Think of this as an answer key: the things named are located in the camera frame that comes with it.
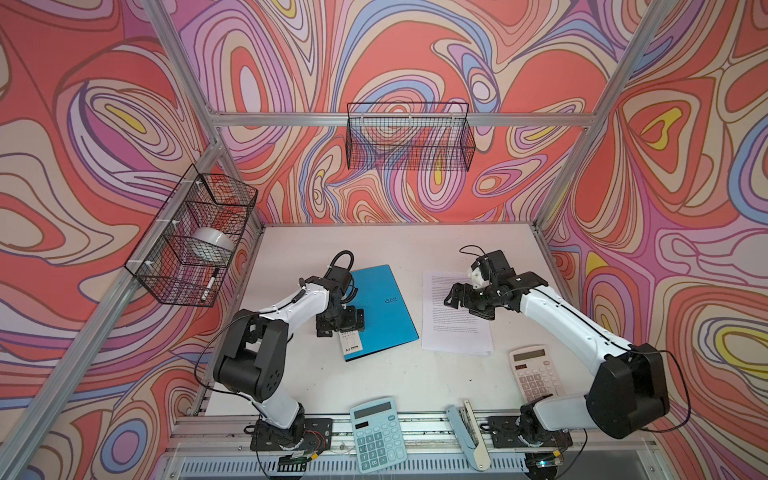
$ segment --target calculator screen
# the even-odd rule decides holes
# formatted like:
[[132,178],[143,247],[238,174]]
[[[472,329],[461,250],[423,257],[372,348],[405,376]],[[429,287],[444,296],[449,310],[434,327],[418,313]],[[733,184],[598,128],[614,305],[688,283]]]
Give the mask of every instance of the calculator screen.
[[519,362],[520,360],[534,359],[537,356],[544,356],[544,350],[534,350],[533,352],[521,353],[519,355],[514,355],[514,358],[516,362]]
[[368,407],[367,409],[358,410],[357,412],[355,412],[355,418],[361,419],[362,417],[367,417],[368,415],[373,415],[374,413],[386,412],[387,410],[391,410],[391,409],[392,409],[391,403],[389,402],[382,403],[381,405],[376,405],[376,406]]

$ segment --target wire basket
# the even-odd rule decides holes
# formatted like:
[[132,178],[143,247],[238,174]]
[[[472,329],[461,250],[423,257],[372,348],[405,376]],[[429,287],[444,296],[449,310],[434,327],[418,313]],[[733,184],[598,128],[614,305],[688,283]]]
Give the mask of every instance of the wire basket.
[[463,170],[475,155],[461,102],[352,102],[347,106],[350,170]]
[[[255,188],[227,175],[197,172],[184,201],[141,265],[131,270],[126,264],[126,268],[159,303],[213,306],[257,194]],[[196,238],[204,227],[223,233],[234,248]]]

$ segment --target blue binder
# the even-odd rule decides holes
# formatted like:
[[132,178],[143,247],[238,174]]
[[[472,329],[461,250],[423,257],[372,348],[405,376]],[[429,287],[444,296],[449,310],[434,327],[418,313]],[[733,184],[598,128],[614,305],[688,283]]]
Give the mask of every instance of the blue binder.
[[352,276],[359,291],[351,304],[365,311],[366,329],[359,333],[362,349],[345,355],[345,361],[419,339],[389,265],[356,270]]

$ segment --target blue stapler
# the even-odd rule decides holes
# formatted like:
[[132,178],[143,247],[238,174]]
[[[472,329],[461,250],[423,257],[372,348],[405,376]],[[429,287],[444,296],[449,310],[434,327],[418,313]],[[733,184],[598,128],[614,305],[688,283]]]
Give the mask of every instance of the blue stapler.
[[462,447],[469,464],[480,472],[488,470],[491,467],[491,456],[485,447],[480,425],[478,425],[469,401],[464,401],[463,409],[451,406],[445,411],[445,414],[451,422],[453,433],[456,435],[458,444]]

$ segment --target white tabletop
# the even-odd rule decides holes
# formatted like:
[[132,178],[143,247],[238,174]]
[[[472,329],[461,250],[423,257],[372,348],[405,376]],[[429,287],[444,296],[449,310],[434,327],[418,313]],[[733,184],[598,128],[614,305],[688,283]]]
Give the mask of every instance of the white tabletop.
[[[503,250],[516,271],[534,271],[557,288],[527,224],[268,227],[242,308],[274,304],[298,288],[299,277],[322,276],[336,253],[351,250],[353,270],[390,265],[421,334],[423,272],[465,272],[474,257],[458,249],[470,243],[486,252]],[[346,258],[339,264],[346,265]],[[288,344],[283,384],[309,414],[347,413],[383,396],[394,397],[400,412],[442,411],[462,399],[469,399],[475,410],[516,409],[525,401],[512,377],[508,353],[545,345],[565,392],[589,390],[592,377],[586,367],[528,317],[498,308],[491,331],[495,351],[487,357],[422,350],[415,341],[344,362],[338,334],[317,338],[312,319]],[[206,410],[206,415],[255,413],[246,400],[220,393],[210,397]]]

